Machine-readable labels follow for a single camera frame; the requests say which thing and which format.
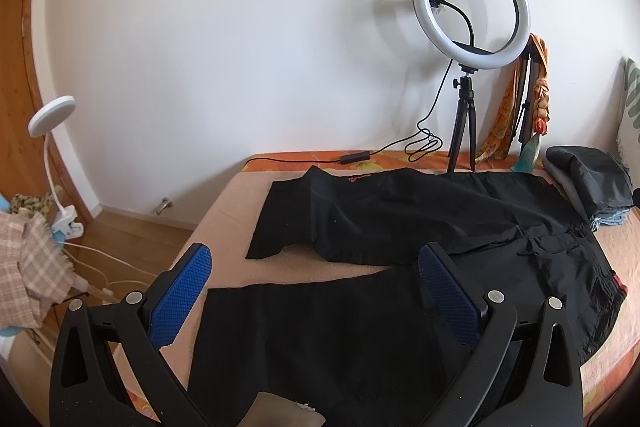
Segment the wooden door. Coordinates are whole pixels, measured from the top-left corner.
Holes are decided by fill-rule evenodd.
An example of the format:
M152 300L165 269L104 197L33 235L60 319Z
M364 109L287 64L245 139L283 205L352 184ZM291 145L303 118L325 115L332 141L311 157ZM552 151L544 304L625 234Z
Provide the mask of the wooden door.
M31 138L27 124L42 107L31 52L31 0L0 0L0 193L44 196L44 138ZM49 149L52 176L63 187L61 202L74 204L81 220L92 217L78 195L53 140Z

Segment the stand leg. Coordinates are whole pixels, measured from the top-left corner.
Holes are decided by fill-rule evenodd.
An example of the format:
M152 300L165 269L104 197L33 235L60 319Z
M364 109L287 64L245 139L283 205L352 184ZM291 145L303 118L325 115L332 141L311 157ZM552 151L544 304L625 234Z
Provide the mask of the stand leg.
M460 145L462 144L462 136L465 133L466 111L466 101L462 99L458 100L456 124L453 127L453 137L451 138L451 147L449 147L449 166L447 167L447 173L456 170L458 153L460 153Z
M476 172L476 106L469 103L469 168Z
M522 127L518 141L522 143L520 152L531 139L533 134L533 89L536 87L536 80L540 74L541 63L535 57L531 57L529 65L529 85L527 86L527 99L524 114L522 115Z
M456 109L456 121L453 124L453 134L451 135L451 143L449 145L449 151L447 152L447 157L448 158L451 158L451 151L453 150L454 144L458 143L458 135L459 134L461 134L461 131L460 131L460 101L458 101L458 108Z

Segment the brown cloth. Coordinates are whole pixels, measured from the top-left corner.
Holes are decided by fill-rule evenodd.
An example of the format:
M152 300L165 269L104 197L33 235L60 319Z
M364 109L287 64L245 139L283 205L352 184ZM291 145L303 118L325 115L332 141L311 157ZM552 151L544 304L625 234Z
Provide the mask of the brown cloth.
M0 328L39 328L51 303L66 298L73 277L41 214L0 212Z
M533 133L544 135L548 131L546 123L549 121L549 83L547 78L549 51L545 41L537 35L531 34L529 36L529 44L531 43L538 49L538 53L542 58L540 74L533 88L532 131ZM494 126L492 126L491 131L489 131L489 136L478 148L476 153L476 164L482 163L489 158L504 160L509 154L509 148L513 140L511 130L513 129L514 119L518 117L518 111L520 110L519 107L515 107L515 97L520 71L523 67L524 60L522 57L517 58L513 71L513 79L504 91L500 107L498 108L498 114L495 117Z

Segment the white cable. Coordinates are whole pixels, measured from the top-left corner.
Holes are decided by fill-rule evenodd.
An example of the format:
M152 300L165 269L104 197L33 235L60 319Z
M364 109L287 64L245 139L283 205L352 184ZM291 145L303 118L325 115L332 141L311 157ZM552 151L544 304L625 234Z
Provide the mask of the white cable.
M47 133L44 136L44 169L47 173L47 180L49 180L49 187L51 187L51 196L53 200L56 202L56 205L60 209L60 213L64 213L64 208L58 199L58 195L56 194L56 187L53 184L53 178L51 177L51 169L49 168L49 134Z
M107 286L109 286L109 284L110 284L110 283L109 283L109 278L107 277L107 275L106 275L106 273L105 273L105 272L103 272L103 271L101 271L101 270L98 270L95 266L91 266L90 264L83 263L82 261L78 261L78 259L76 259L73 255L71 255L70 253L68 253L68 251L66 251L66 249L65 249L65 248L63 248L63 249L62 249L62 251L63 251L64 253L66 253L66 254L67 254L71 259L73 259L74 263L81 264L82 266L86 266L87 268L91 268L92 270L97 271L100 275L102 275L102 276L104 277L104 283L105 283Z
M129 281L129 280L125 280L125 281L114 281L114 282L110 282L110 283L107 285L107 288L108 288L109 286L111 286L111 285L114 285L114 284L120 284L120 283L122 283L122 282L127 282L127 283L131 283L131 284L142 284L142 285L145 285L147 288L149 288L149 286L150 286L150 284L149 284L149 283L142 282L142 281Z
M98 250L97 248L86 247L85 245L76 245L76 243L68 243L66 241L62 241L61 243L59 243L59 245L69 245L70 247L78 247L78 248L84 248L85 250L95 251L95 252L101 253L102 255L108 257L109 259L113 259L114 261L118 261L118 263L123 263L126 266L129 266L130 268L133 268L134 270L138 270L140 273L143 273L145 275L150 275L151 277L158 277L157 273L151 273L151 272L145 271L142 268L138 268L137 266L133 266L132 264L129 264L126 261L123 261L122 259L118 259L117 257L114 257L113 255L109 255L108 253L105 253L102 250Z

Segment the checkered fabric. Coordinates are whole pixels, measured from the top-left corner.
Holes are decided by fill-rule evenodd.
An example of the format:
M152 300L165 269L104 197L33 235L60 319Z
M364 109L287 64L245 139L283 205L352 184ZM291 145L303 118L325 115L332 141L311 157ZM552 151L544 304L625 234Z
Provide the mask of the checkered fabric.
M41 214L0 212L0 328L39 328L73 279L73 266Z

